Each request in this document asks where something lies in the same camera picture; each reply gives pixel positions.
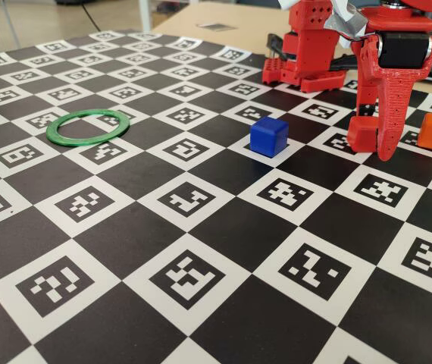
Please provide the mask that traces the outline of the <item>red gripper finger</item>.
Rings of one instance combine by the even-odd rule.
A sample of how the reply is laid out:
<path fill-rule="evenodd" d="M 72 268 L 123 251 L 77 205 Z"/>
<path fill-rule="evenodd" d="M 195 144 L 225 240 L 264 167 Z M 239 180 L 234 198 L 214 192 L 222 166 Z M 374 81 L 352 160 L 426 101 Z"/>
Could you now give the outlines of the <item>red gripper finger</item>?
<path fill-rule="evenodd" d="M 365 51 L 363 50 L 366 42 L 367 40 L 354 42 L 354 54 L 358 65 L 357 116 L 373 116 L 378 97 L 376 83 L 366 76 L 366 72 L 369 69 L 365 60 Z"/>
<path fill-rule="evenodd" d="M 393 156 L 403 132 L 413 86 L 425 79 L 431 68 L 432 54 L 420 69 L 381 68 L 377 58 L 374 69 L 379 98 L 377 154 L 381 160 Z"/>

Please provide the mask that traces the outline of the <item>red gripper body black motor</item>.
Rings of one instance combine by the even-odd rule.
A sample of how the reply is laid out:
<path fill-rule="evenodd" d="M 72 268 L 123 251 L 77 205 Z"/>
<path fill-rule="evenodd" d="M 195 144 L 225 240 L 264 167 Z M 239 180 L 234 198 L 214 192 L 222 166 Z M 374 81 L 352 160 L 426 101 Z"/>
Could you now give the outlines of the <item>red gripper body black motor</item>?
<path fill-rule="evenodd" d="M 381 68 L 420 69 L 432 54 L 432 4 L 364 7 L 366 31 L 377 35 Z"/>

